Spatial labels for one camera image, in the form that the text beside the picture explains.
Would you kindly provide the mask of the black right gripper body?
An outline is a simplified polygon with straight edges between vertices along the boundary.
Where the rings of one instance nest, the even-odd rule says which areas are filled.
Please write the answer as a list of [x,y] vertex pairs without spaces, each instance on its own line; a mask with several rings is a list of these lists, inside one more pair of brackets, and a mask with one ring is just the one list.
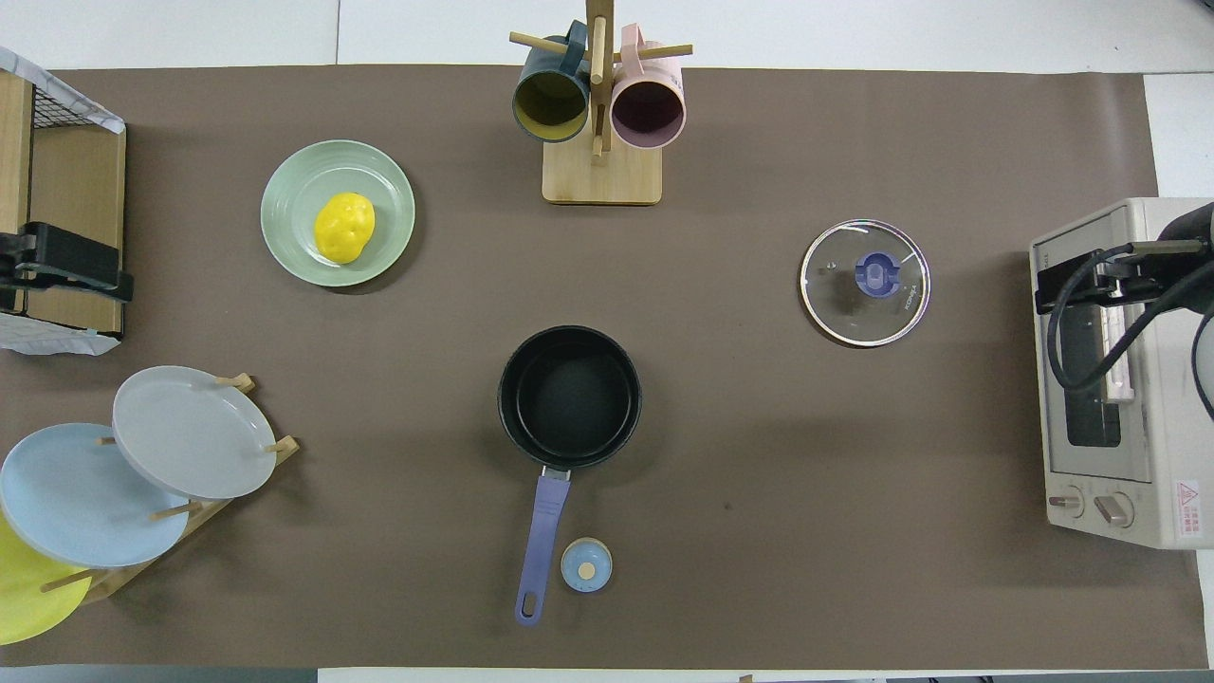
[[1113,255],[1097,267],[1110,280],[1101,294],[1104,307],[1144,304],[1159,314],[1187,308],[1201,311],[1212,303],[1212,203],[1181,214],[1165,224],[1155,239],[1136,239],[1113,247]]

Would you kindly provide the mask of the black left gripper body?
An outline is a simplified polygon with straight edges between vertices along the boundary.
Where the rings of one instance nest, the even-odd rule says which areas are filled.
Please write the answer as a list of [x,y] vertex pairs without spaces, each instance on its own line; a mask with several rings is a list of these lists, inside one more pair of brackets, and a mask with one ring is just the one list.
[[22,273],[17,264],[25,255],[25,237],[1,233],[1,311],[4,314],[25,314],[25,295],[19,294]]

